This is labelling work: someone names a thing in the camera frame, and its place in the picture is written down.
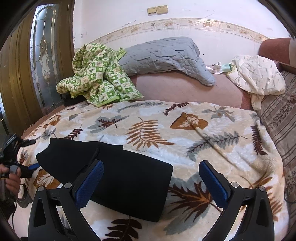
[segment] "green checkered quilt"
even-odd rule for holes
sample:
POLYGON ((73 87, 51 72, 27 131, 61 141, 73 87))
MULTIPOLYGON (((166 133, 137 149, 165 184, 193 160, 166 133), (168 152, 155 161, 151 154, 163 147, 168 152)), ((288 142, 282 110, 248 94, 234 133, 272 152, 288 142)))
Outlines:
POLYGON ((57 84, 58 93, 70 92, 71 97, 84 95, 96 107, 110 102, 143 98, 118 60, 125 54, 102 44, 85 44, 73 58, 73 77, 57 84))

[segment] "floor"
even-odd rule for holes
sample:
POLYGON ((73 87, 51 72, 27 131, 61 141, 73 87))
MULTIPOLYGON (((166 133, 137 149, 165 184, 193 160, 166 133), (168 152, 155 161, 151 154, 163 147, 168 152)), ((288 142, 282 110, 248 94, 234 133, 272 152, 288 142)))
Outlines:
MULTIPOLYGON (((17 210, 15 211, 13 222, 15 226, 15 233, 20 238, 28 237, 28 226, 31 207, 32 203, 30 203, 26 208, 21 208, 19 205, 17 205, 17 210)), ((10 216, 8 222, 12 226, 12 215, 10 216)))

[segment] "blue textured pad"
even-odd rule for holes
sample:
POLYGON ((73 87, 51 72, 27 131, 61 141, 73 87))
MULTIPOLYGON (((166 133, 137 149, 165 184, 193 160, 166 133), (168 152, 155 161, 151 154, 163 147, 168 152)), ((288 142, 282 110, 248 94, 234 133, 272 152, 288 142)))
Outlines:
POLYGON ((99 161, 92 169, 75 194, 77 208, 85 207, 104 173, 104 164, 99 161))
POLYGON ((227 192, 204 162, 200 163, 199 172, 216 205, 223 209, 227 208, 227 192))
POLYGON ((37 163, 35 163, 35 164, 33 164, 33 165, 28 166, 28 169, 29 169, 29 170, 34 170, 34 169, 37 169, 37 168, 39 168, 39 167, 40 167, 40 165, 39 165, 39 163, 37 162, 37 163))

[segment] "finger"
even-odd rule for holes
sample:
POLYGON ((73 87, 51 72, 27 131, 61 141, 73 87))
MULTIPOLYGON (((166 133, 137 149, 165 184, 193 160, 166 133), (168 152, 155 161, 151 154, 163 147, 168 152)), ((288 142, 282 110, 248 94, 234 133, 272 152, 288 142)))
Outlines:
POLYGON ((8 185, 10 185, 10 186, 15 187, 17 190, 20 189, 20 185, 19 185, 19 183, 15 182, 14 180, 11 180, 11 179, 6 178, 6 179, 5 179, 5 182, 6 182, 6 184, 8 184, 8 185))
POLYGON ((11 185, 8 185, 8 184, 6 184, 5 187, 6 187, 9 191, 11 191, 15 196, 18 195, 18 190, 17 190, 15 187, 13 187, 13 186, 11 186, 11 185))
POLYGON ((16 181, 18 184, 20 184, 20 178, 18 177, 18 175, 14 174, 14 173, 9 174, 9 179, 12 179, 12 180, 16 181))
POLYGON ((0 174, 9 172, 9 168, 0 164, 0 174))
POLYGON ((17 168, 17 175, 18 177, 22 175, 22 170, 20 169, 20 167, 17 168))

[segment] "silver bolt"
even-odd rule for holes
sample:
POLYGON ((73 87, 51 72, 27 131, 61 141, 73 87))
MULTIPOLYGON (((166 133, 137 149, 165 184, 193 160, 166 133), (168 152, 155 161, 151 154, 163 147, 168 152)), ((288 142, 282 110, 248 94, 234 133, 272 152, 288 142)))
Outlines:
POLYGON ((38 191, 42 192, 44 190, 44 186, 38 187, 38 191))
POLYGON ((264 192, 264 191, 265 191, 265 188, 264 188, 263 186, 259 186, 259 190, 260 190, 261 192, 264 192))
POLYGON ((72 183, 66 183, 64 187, 65 188, 70 188, 70 187, 72 187, 72 183))
POLYGON ((236 182, 232 182, 232 183, 231 183, 231 186, 233 186, 234 188, 238 188, 238 187, 239 187, 239 184, 236 183, 236 182))

